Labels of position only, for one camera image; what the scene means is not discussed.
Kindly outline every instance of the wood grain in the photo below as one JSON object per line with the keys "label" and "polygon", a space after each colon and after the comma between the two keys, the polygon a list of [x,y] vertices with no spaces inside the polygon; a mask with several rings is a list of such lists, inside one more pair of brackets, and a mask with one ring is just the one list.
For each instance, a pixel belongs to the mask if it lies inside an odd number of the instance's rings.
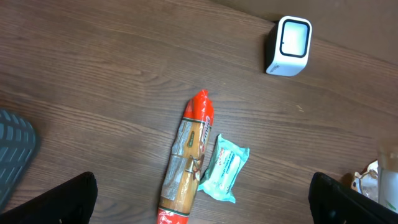
{"label": "wood grain", "polygon": [[181,115],[206,88],[204,168],[219,133],[251,155],[237,203],[199,192],[190,223],[310,223],[313,173],[362,170],[398,132],[398,67],[314,39],[301,74],[265,75],[271,28],[207,0],[0,3],[0,107],[42,137],[6,209],[89,170],[92,223],[154,223]]}
{"label": "wood grain", "polygon": [[312,35],[398,65],[398,7],[395,0],[212,0],[268,21],[283,16],[308,19]]}

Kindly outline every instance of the wet wipes pack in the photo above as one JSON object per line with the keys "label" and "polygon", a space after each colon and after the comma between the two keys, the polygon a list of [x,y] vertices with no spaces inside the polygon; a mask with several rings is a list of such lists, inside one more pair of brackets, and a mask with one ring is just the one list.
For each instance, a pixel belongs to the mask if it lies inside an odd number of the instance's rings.
{"label": "wet wipes pack", "polygon": [[198,190],[205,191],[216,200],[235,203],[232,187],[236,176],[249,158],[249,152],[249,148],[241,148],[219,135],[209,167],[200,181]]}

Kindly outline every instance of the plastic bag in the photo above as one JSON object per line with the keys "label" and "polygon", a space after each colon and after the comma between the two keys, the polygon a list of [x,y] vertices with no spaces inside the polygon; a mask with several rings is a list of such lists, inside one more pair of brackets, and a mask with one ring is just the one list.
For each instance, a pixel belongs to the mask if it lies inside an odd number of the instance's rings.
{"label": "plastic bag", "polygon": [[172,146],[162,186],[158,224],[186,224],[200,180],[214,110],[207,90],[189,102]]}
{"label": "plastic bag", "polygon": [[379,204],[398,213],[398,138],[379,143]]}
{"label": "plastic bag", "polygon": [[240,148],[219,135],[209,167],[200,181],[198,190],[204,190],[216,200],[235,203],[232,187],[236,176],[248,160],[249,153],[249,148]]}

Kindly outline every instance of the white cube device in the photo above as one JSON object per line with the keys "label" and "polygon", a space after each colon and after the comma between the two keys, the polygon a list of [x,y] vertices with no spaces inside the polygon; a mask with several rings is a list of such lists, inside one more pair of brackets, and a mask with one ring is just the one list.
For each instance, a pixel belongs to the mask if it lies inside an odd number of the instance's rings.
{"label": "white cube device", "polygon": [[294,76],[307,64],[312,26],[294,16],[283,17],[269,32],[266,41],[266,73]]}

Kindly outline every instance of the wet wipes label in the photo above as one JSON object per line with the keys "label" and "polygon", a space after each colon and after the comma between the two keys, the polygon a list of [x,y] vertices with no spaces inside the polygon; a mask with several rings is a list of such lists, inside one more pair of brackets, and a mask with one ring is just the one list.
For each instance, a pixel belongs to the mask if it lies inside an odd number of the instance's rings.
{"label": "wet wipes label", "polygon": [[217,164],[211,173],[209,181],[221,191],[227,192],[238,171],[241,159],[231,151],[221,148]]}

